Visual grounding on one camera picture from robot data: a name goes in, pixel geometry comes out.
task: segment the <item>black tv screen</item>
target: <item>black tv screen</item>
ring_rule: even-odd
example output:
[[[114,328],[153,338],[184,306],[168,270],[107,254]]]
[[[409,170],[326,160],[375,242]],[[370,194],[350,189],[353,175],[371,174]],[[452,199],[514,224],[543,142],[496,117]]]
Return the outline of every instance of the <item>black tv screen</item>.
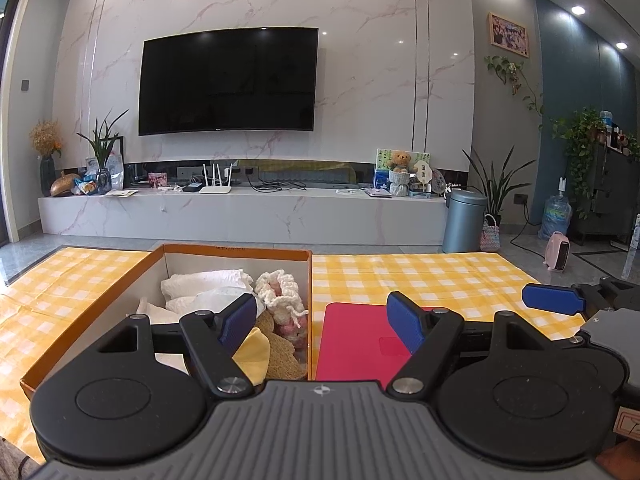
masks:
[[[138,134],[311,131],[317,59],[317,28],[230,28],[145,41]]]

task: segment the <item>door frame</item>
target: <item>door frame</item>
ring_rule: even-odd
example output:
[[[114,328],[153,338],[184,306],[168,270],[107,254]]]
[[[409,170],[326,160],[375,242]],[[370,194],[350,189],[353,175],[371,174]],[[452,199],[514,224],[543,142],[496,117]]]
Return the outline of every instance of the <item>door frame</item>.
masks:
[[[18,227],[15,221],[14,201],[11,194],[11,182],[9,178],[9,135],[7,131],[9,118],[9,90],[11,78],[14,71],[15,52],[18,46],[18,37],[22,20],[27,9],[29,0],[18,0],[18,7],[15,9],[14,22],[11,24],[9,42],[2,66],[2,80],[0,80],[0,190],[2,191],[2,208],[4,209],[4,220],[10,242],[17,242]]]

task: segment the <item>cable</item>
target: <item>cable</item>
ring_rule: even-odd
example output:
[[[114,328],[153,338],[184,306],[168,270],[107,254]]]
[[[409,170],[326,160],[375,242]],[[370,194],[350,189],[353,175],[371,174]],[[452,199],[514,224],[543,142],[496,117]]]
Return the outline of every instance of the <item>cable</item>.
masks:
[[[523,250],[525,250],[525,251],[529,251],[530,253],[535,254],[536,256],[540,256],[540,258],[542,258],[542,259],[544,260],[544,258],[545,258],[545,257],[544,257],[542,254],[537,253],[536,251],[534,251],[534,250],[532,250],[532,249],[527,249],[526,247],[523,247],[523,246],[518,245],[517,243],[515,243],[515,241],[516,241],[518,238],[520,238],[520,235],[524,232],[524,229],[526,229],[526,228],[527,228],[527,225],[530,225],[530,226],[532,226],[532,227],[537,227],[537,226],[539,226],[539,225],[542,225],[542,223],[540,223],[540,224],[532,224],[532,223],[529,221],[529,207],[527,206],[527,203],[525,203],[525,204],[524,204],[523,212],[524,212],[524,219],[525,219],[525,222],[526,222],[526,223],[522,226],[521,231],[517,234],[517,236],[516,236],[513,240],[511,240],[511,242],[510,242],[510,243],[511,243],[511,245],[513,245],[513,246],[515,246],[515,247],[517,247],[517,248],[519,248],[519,249],[523,249]]]
[[[291,189],[301,189],[302,191],[306,191],[306,185],[303,182],[299,182],[297,180],[272,180],[265,181],[260,179],[261,184],[254,186],[249,178],[249,175],[246,176],[246,180],[249,183],[249,186],[252,189],[260,192],[260,193],[277,193],[279,191],[289,191]]]

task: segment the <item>yellow plaid mat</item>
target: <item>yellow plaid mat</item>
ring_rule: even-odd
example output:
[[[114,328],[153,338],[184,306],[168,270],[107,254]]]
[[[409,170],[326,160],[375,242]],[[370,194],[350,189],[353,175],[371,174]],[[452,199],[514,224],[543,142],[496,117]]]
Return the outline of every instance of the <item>yellow plaid mat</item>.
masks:
[[[0,435],[44,459],[20,378],[65,329],[148,253],[59,250],[0,290]]]
[[[420,306],[444,306],[465,319],[491,321],[513,310],[551,339],[570,337],[584,320],[528,309],[522,288],[537,283],[497,254],[396,254],[312,257],[312,377],[329,303],[386,304],[399,290]]]

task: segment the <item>logo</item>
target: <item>logo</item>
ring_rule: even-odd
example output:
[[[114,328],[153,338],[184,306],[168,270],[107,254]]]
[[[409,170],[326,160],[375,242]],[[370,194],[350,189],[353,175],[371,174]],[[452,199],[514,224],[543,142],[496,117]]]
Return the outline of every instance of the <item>logo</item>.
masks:
[[[331,393],[331,388],[329,388],[328,386],[324,386],[324,384],[321,384],[320,386],[316,386],[311,391],[315,394],[318,394],[320,397],[324,397],[325,395]]]

